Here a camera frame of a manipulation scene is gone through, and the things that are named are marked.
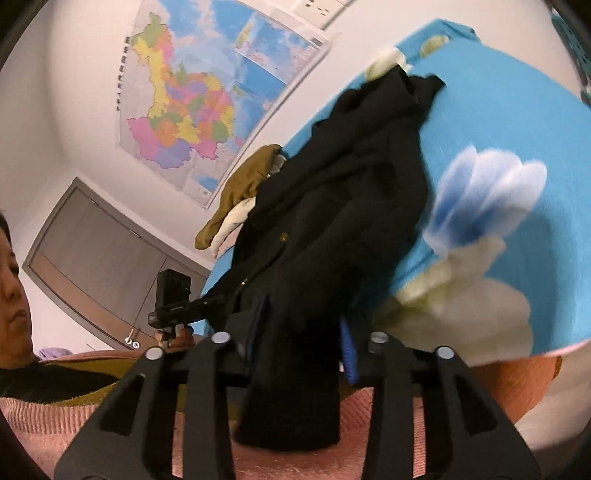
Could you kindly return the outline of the pink sweater left forearm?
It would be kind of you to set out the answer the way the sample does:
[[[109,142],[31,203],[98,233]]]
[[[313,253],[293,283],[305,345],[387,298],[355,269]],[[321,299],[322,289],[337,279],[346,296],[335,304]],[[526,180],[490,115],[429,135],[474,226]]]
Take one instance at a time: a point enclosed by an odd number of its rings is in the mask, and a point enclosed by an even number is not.
[[[123,378],[145,353],[129,351],[94,351],[60,357],[56,360],[41,362],[45,367],[65,367],[74,373],[104,373],[115,377],[116,382]],[[113,385],[101,387],[91,393],[82,394],[66,400],[50,401],[48,404],[32,400],[17,400],[11,396],[1,397],[1,411],[8,425],[16,434],[27,453],[46,473],[54,479],[54,472],[59,458],[89,419],[98,405],[114,389]],[[118,401],[114,412],[106,415],[102,427],[119,435],[129,434],[134,423],[131,400],[137,400],[137,389],[132,388],[131,397],[126,395]],[[176,413],[173,429],[171,473],[181,477],[182,434],[184,419],[182,413]]]

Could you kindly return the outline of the person's left hand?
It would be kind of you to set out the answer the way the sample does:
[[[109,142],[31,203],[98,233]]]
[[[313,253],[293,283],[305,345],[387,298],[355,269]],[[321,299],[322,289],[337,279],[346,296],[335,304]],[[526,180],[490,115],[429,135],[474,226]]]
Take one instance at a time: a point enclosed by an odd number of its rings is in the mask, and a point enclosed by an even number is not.
[[[167,353],[184,351],[195,346],[193,329],[189,325],[178,325],[174,337],[171,337],[167,332],[157,330],[155,339],[158,346]]]

